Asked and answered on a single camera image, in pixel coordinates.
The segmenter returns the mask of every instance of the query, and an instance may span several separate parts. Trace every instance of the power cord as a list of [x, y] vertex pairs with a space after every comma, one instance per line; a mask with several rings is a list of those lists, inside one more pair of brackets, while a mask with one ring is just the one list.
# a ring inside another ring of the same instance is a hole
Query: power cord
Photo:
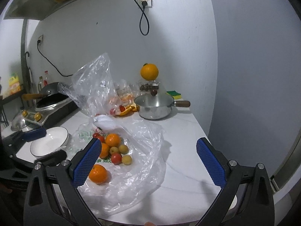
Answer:
[[[145, 7], [147, 6], [147, 1], [143, 1], [143, 2], [142, 2], [143, 8], [141, 8], [141, 6], [139, 5], [139, 3], [138, 3], [136, 0], [134, 0], [134, 2], [137, 4], [137, 6], [138, 6], [138, 7], [140, 8], [140, 10], [142, 11], [142, 15], [141, 15], [140, 23], [139, 23], [139, 29], [140, 29], [140, 32], [141, 32], [142, 35], [148, 35], [148, 33], [149, 33], [149, 31], [150, 31], [150, 23], [149, 23], [149, 21], [148, 21], [148, 18], [147, 18], [147, 16], [146, 16], [146, 14], [144, 13]], [[142, 30], [141, 30], [141, 21], [142, 21], [143, 16], [145, 17], [146, 22], [147, 22], [147, 33], [146, 33], [146, 34], [144, 34], [144, 33], [142, 32]]]
[[47, 59], [42, 53], [41, 53], [41, 51], [40, 51], [40, 49], [39, 49], [39, 44], [41, 43], [41, 40], [37, 40], [37, 49], [38, 49], [38, 51], [39, 51], [39, 53], [57, 70], [57, 72], [61, 75], [61, 76], [63, 76], [63, 77], [69, 77], [69, 76], [73, 76], [73, 74], [72, 75], [67, 75], [67, 76], [65, 76], [65, 75], [63, 75], [59, 70], [58, 70], [58, 68], [53, 64], [53, 63], [51, 63], [50, 61], [49, 61], [49, 59]]

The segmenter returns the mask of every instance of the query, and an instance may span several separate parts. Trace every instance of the yellow detergent bottle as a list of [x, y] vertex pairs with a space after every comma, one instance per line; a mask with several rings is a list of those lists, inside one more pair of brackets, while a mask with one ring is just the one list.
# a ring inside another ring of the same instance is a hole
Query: yellow detergent bottle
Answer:
[[21, 91], [19, 77], [16, 73], [13, 73], [11, 75], [11, 78], [8, 80], [8, 83], [9, 83], [9, 89], [11, 91], [11, 94]]

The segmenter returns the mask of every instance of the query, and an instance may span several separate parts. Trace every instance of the silver bolt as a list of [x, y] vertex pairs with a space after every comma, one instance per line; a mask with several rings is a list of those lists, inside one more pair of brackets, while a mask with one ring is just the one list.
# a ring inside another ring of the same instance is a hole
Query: silver bolt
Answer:
[[258, 167], [259, 167], [259, 169], [263, 169], [264, 168], [264, 164], [258, 163]]
[[237, 162], [235, 160], [229, 161], [230, 166], [235, 167], [237, 165]]
[[68, 164], [69, 164], [69, 160], [63, 160], [62, 162], [61, 162], [61, 164], [63, 165], [63, 166], [67, 166]]
[[41, 164], [35, 165], [35, 169], [36, 169], [36, 170], [39, 170], [40, 168], [41, 168]]

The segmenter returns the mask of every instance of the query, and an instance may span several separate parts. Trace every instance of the stove knob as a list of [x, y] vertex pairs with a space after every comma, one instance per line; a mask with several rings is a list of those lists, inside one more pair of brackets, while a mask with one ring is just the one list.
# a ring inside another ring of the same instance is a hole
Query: stove knob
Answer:
[[38, 122], [39, 120], [41, 120], [41, 118], [42, 118], [42, 115], [41, 115], [40, 112], [35, 113], [34, 119], [35, 119], [37, 122]]
[[22, 115], [23, 115], [23, 117], [25, 117], [28, 115], [28, 112], [26, 110], [23, 110]]

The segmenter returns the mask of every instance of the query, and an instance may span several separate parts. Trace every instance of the white round object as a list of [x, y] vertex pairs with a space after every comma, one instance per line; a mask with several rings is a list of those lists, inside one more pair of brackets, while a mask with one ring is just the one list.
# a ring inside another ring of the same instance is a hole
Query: white round object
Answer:
[[47, 129], [45, 137], [34, 140], [30, 146], [30, 152], [39, 158], [54, 152], [68, 142], [68, 131], [64, 127], [52, 127]]

